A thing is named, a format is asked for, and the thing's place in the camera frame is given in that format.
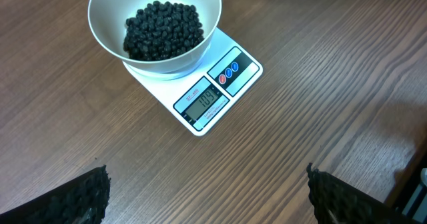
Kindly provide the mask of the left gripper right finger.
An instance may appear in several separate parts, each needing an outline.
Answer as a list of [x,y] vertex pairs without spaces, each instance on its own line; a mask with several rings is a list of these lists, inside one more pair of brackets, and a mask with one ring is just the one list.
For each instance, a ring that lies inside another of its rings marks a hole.
[[318,223],[405,224],[414,220],[309,163],[308,198]]

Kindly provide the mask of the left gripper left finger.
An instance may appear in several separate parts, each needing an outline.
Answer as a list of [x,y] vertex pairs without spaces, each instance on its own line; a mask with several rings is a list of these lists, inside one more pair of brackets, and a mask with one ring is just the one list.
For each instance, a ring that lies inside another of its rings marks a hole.
[[75,179],[1,214],[2,223],[100,224],[109,203],[111,179],[106,166]]

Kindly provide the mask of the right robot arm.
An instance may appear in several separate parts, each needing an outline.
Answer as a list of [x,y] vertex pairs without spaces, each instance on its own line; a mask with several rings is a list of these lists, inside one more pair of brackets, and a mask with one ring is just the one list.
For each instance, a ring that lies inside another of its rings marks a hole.
[[426,223],[426,146],[413,154],[405,168],[394,172],[394,185],[384,204],[391,209],[386,223]]

